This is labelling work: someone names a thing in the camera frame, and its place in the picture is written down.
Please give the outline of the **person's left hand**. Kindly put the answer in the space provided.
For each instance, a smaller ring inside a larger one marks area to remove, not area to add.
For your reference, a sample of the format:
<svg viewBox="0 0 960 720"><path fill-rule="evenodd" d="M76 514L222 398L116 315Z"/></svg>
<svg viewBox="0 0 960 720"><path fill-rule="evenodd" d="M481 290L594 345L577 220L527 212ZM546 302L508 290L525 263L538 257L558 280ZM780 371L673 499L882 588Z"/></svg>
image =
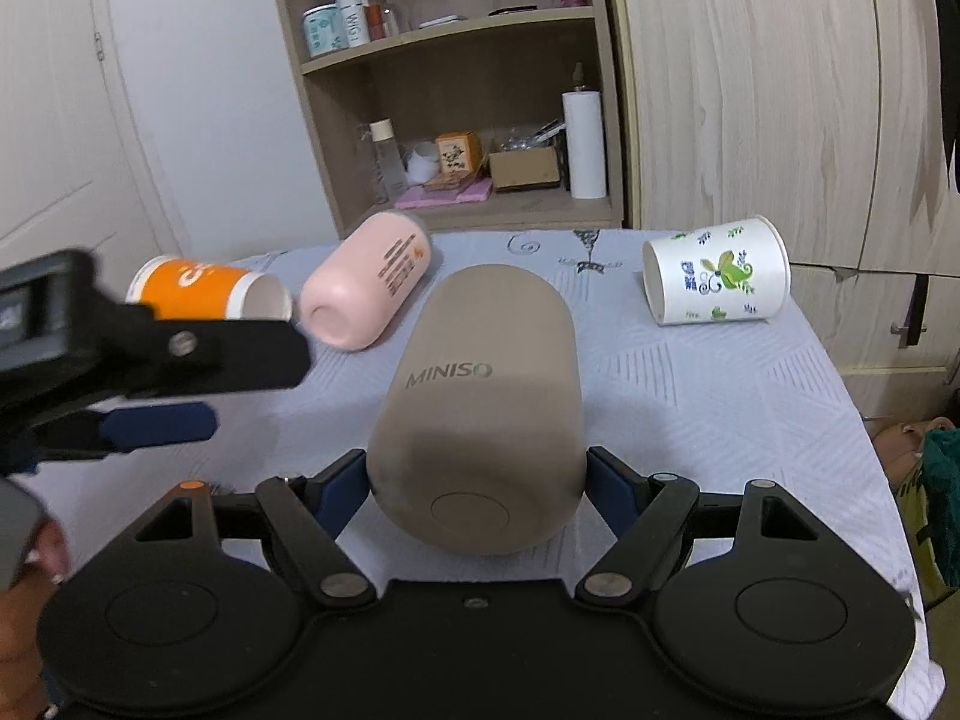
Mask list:
<svg viewBox="0 0 960 720"><path fill-rule="evenodd" d="M2 717L37 718L49 701L43 684L43 662L37 648L37 622L57 590L59 578L70 571L67 542L55 520L46 520L32 546L20 582L2 593Z"/></svg>

